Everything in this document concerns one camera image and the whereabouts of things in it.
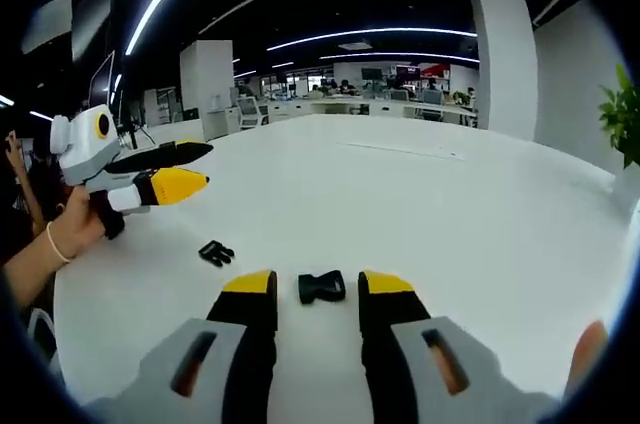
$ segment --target hand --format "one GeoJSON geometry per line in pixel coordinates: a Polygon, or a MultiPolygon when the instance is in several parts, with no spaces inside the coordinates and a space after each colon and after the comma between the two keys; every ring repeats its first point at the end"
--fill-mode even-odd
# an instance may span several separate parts
{"type": "Polygon", "coordinates": [[[7,160],[13,170],[18,172],[24,169],[24,161],[22,160],[22,153],[20,152],[20,142],[16,139],[16,131],[11,131],[5,142],[9,144],[9,150],[5,149],[7,160]]]}
{"type": "Polygon", "coordinates": [[[89,193],[84,186],[78,186],[62,215],[51,224],[51,238],[60,253],[73,259],[86,251],[104,236],[104,225],[89,206],[89,193]]]}

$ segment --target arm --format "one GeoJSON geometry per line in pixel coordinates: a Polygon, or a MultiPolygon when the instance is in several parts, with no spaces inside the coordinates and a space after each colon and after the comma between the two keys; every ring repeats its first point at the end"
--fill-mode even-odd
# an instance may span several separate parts
{"type": "MultiPolygon", "coordinates": [[[[89,194],[83,187],[73,190],[64,213],[51,223],[51,240],[67,259],[84,252],[104,235],[104,226],[89,208],[89,194]]],[[[47,280],[65,265],[54,250],[47,232],[14,256],[4,267],[9,287],[18,306],[28,306],[47,280]]]]}
{"type": "Polygon", "coordinates": [[[45,228],[44,216],[42,215],[42,209],[40,208],[40,204],[38,204],[38,200],[36,199],[35,194],[33,193],[33,189],[31,188],[31,183],[29,182],[29,176],[27,175],[27,169],[24,166],[24,161],[22,160],[22,154],[20,154],[20,149],[18,147],[18,141],[16,139],[16,132],[11,131],[9,136],[5,139],[9,143],[9,148],[11,150],[5,150],[7,154],[7,159],[13,167],[16,176],[18,177],[18,181],[20,182],[20,186],[22,187],[22,193],[24,194],[25,201],[27,201],[27,208],[29,209],[29,215],[33,220],[33,235],[37,236],[45,228]]]}

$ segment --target yellow circular sensor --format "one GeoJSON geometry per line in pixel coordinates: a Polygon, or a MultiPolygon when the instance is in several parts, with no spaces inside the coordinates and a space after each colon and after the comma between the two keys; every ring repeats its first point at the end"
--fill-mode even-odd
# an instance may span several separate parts
{"type": "Polygon", "coordinates": [[[106,114],[100,114],[96,119],[96,134],[100,139],[104,139],[109,134],[109,118],[106,114]]]}

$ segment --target bracelet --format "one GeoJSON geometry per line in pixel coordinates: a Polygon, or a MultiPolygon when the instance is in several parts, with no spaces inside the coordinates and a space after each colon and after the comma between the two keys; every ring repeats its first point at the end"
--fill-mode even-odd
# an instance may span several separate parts
{"type": "Polygon", "coordinates": [[[53,249],[53,252],[55,252],[58,255],[58,257],[62,260],[62,262],[64,262],[65,264],[69,264],[71,262],[71,259],[64,257],[60,252],[60,249],[58,249],[58,246],[56,246],[56,243],[53,242],[53,238],[51,237],[51,224],[52,224],[51,222],[47,224],[47,237],[49,238],[49,244],[51,244],[51,248],[53,249]]]}

